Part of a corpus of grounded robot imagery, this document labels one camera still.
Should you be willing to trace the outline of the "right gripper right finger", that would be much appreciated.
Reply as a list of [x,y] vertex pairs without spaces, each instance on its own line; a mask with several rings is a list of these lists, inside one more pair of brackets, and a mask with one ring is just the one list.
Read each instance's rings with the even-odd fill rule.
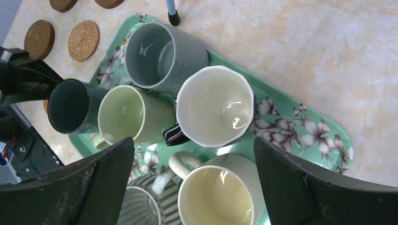
[[398,189],[328,170],[257,137],[253,151],[273,225],[395,225]]

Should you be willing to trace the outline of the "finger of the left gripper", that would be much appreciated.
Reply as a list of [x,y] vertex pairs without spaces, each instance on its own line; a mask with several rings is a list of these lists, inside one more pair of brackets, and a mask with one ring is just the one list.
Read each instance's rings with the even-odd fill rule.
[[0,48],[0,104],[49,99],[63,81],[43,60],[19,48]]

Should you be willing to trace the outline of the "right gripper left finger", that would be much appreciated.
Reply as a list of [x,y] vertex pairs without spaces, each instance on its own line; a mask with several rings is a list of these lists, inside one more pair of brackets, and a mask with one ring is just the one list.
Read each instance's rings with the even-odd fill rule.
[[134,153],[128,137],[51,172],[1,185],[1,224],[115,225]]

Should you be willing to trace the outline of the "dark grey mug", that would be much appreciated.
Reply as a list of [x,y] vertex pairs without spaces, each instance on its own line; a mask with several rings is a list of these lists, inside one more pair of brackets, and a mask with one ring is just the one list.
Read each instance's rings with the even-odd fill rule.
[[99,132],[98,112],[107,89],[77,79],[58,84],[48,102],[48,119],[62,134]]

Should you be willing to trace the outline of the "green floral serving tray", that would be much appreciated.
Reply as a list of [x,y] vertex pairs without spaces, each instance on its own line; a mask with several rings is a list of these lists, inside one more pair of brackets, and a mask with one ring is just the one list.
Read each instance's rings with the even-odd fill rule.
[[[143,13],[132,14],[123,21],[90,84],[110,90],[127,82],[124,60],[126,45],[132,33],[149,22],[161,23]],[[225,66],[242,74],[249,82],[260,104],[260,112],[255,115],[256,127],[251,128],[249,134],[233,145],[218,149],[205,148],[192,141],[168,147],[163,138],[155,143],[136,145],[128,182],[148,173],[159,173],[168,166],[168,160],[173,153],[183,150],[193,153],[205,162],[226,153],[239,154],[255,162],[255,136],[264,137],[292,154],[331,171],[342,174],[348,171],[353,159],[352,142],[340,125],[214,51],[207,49],[207,52],[209,66]],[[97,135],[99,131],[68,136],[81,156],[88,157],[99,152],[94,147],[94,138]]]

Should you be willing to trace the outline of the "light woven rattan coaster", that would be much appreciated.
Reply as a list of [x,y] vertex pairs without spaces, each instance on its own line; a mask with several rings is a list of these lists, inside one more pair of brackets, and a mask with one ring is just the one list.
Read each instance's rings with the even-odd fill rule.
[[85,20],[78,23],[71,31],[68,39],[68,52],[75,61],[89,59],[97,49],[100,32],[97,24]]
[[49,102],[48,99],[43,100],[43,108],[44,108],[45,113],[48,113],[48,102]]

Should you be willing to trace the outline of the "dark brown wooden coaster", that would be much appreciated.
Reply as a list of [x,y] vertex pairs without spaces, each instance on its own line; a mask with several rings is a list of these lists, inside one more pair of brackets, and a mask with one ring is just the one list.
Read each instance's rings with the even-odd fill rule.
[[71,10],[76,4],[77,0],[50,0],[50,6],[60,12],[65,13]]
[[124,2],[124,0],[95,0],[95,2],[105,9],[113,9]]

